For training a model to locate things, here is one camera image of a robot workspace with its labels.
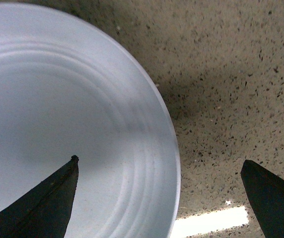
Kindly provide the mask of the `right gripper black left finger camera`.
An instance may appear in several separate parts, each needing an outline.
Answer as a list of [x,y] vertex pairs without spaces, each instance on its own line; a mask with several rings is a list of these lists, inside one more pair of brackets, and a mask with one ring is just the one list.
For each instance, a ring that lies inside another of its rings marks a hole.
[[0,211],[0,238],[63,238],[78,181],[76,155]]

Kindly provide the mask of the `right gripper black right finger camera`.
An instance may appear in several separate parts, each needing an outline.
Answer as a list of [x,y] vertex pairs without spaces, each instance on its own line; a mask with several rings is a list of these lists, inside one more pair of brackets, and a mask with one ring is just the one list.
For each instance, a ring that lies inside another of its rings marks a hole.
[[267,238],[284,238],[284,180],[252,160],[241,179],[258,223]]

